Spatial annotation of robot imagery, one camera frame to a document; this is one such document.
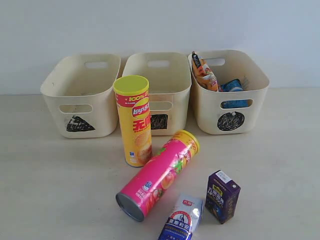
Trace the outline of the yellow Lays chips can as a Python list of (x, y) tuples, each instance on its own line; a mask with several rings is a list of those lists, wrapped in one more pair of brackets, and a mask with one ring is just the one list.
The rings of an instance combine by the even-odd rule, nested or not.
[(144, 166), (152, 157), (149, 81), (140, 75), (123, 76), (113, 84), (125, 161)]

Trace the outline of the orange noodle packet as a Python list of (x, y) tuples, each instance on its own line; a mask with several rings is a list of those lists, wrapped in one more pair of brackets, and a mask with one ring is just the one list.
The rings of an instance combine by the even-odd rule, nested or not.
[(223, 92), (223, 88), (218, 84), (218, 80), (206, 60), (195, 51), (191, 53), (191, 59), (192, 71), (197, 83), (209, 91)]

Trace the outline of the blue noodle packet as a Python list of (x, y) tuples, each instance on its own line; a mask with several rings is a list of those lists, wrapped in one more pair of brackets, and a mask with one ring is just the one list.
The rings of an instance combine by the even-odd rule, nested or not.
[[(239, 79), (231, 80), (225, 84), (220, 85), (220, 92), (243, 92), (244, 89)], [(222, 109), (236, 109), (236, 108), (247, 108), (250, 106), (250, 99), (240, 99), (240, 100), (228, 100), (221, 103)]]

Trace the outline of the pink Lays chips can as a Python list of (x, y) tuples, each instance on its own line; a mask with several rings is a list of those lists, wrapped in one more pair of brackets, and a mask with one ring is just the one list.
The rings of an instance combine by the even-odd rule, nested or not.
[(142, 222), (199, 150), (199, 141), (192, 133), (177, 131), (116, 194), (119, 207)]

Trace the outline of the cream bin with square mark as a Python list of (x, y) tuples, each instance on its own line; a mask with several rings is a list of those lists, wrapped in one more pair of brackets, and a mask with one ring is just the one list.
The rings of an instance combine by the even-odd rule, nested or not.
[(172, 136), (184, 129), (192, 86), (189, 62), (178, 52), (131, 55), (122, 76), (137, 75), (149, 81), (149, 107), (153, 136)]

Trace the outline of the cream bin with circle mark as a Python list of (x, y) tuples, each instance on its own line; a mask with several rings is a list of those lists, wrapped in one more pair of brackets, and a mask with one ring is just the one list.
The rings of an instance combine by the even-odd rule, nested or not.
[(222, 86), (239, 80), (241, 91), (211, 91), (192, 76), (190, 104), (198, 127), (211, 135), (240, 134), (252, 130), (270, 81), (260, 67), (239, 50), (197, 51)]

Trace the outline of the cream bin with triangle mark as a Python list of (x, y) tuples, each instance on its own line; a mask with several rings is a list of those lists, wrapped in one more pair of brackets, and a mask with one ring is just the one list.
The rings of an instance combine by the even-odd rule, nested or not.
[(101, 138), (116, 129), (120, 67), (120, 56), (109, 53), (68, 56), (55, 66), (40, 92), (62, 136)]

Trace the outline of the purple drink carton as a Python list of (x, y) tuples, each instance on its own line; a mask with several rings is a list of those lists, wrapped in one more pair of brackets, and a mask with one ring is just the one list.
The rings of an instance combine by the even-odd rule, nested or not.
[(216, 219), (224, 224), (236, 210), (241, 187), (222, 170), (208, 177), (205, 207)]

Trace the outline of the white blue milk pouch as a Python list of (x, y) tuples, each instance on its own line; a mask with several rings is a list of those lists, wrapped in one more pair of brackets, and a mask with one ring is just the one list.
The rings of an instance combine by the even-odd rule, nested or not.
[(191, 240), (203, 213), (203, 200), (180, 194), (162, 231), (159, 240)]

